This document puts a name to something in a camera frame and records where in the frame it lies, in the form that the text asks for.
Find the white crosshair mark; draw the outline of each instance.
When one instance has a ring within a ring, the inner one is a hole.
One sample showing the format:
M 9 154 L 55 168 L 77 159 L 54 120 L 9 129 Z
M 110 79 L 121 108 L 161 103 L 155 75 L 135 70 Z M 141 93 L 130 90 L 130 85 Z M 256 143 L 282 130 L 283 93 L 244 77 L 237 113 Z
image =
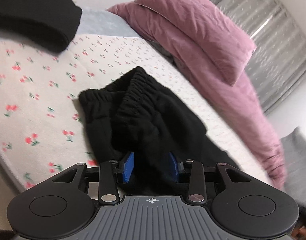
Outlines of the white crosshair mark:
M 150 198 L 149 200 L 147 200 L 147 201 L 149 201 L 150 203 L 155 203 L 156 201 L 158 201 L 158 200 L 156 200 L 155 198 Z

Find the mattress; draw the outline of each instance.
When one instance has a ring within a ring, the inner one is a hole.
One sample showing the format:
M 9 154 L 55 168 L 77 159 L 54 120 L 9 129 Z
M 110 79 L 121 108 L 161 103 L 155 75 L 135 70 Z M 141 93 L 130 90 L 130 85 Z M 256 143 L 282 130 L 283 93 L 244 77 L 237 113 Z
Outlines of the mattress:
M 237 135 L 123 19 L 84 10 L 78 33 L 85 32 L 88 34 L 78 34 L 59 56 L 28 41 L 0 37 L 0 162 L 20 191 L 75 163 L 97 165 L 77 96 L 82 90 L 106 86 L 138 65 L 200 117 L 209 138 L 242 170 L 269 183 Z

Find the sheer curtain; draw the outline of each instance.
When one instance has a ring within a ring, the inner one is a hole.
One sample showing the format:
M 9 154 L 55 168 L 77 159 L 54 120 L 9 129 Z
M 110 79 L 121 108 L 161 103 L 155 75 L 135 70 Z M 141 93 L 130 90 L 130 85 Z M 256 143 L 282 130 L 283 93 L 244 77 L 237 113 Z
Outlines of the sheer curtain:
M 257 49 L 246 67 L 266 114 L 306 75 L 306 38 L 278 0 L 212 0 Z

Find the black clothing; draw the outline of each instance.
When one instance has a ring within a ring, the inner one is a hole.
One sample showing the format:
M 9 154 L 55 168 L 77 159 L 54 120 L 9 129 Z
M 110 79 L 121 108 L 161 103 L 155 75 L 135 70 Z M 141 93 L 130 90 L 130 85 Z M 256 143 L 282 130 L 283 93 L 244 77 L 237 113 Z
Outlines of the black clothing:
M 85 113 L 86 133 L 99 163 L 120 160 L 133 151 L 134 174 L 151 189 L 156 186 L 159 192 L 171 194 L 166 189 L 163 168 L 169 152 L 183 161 L 193 159 L 204 166 L 226 162 L 237 167 L 205 135 L 199 118 L 141 67 L 101 90 L 81 92 L 79 101 Z
M 82 9 L 72 0 L 0 0 L 0 28 L 27 36 L 52 52 L 74 38 Z

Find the bed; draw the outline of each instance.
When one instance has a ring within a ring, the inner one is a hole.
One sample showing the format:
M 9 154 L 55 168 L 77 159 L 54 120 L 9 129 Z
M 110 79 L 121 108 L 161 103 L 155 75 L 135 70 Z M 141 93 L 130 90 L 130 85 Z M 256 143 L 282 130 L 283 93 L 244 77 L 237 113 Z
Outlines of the bed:
M 19 50 L 25 50 L 26 56 L 19 55 Z M 106 86 L 138 65 L 199 116 L 209 138 L 243 171 L 270 183 L 207 101 L 117 15 L 83 9 L 76 37 L 59 56 L 23 37 L 0 32 L 0 58 L 0 164 L 20 192 L 75 163 L 97 165 L 77 96 L 82 90 Z

